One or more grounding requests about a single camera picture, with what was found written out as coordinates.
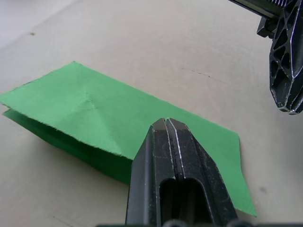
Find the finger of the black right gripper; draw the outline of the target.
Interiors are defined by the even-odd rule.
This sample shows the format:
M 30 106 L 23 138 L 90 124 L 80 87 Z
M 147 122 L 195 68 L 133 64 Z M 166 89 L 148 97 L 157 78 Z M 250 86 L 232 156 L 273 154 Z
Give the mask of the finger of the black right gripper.
M 283 8 L 269 55 L 270 91 L 278 109 L 289 115 L 303 111 L 303 2 Z

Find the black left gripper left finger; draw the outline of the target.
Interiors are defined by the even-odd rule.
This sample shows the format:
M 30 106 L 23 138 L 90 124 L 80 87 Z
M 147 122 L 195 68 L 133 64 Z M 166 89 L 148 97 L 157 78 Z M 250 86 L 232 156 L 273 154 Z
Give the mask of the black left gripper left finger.
M 126 224 L 161 224 L 161 184 L 175 180 L 169 133 L 160 118 L 148 129 L 131 168 Z

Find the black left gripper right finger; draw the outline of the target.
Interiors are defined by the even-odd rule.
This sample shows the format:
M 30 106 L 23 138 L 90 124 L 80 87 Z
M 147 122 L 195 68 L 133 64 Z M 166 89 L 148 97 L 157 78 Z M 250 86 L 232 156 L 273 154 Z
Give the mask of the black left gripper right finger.
M 213 159 L 184 123 L 169 118 L 166 126 L 176 162 L 172 218 L 188 224 L 228 224 L 237 219 Z

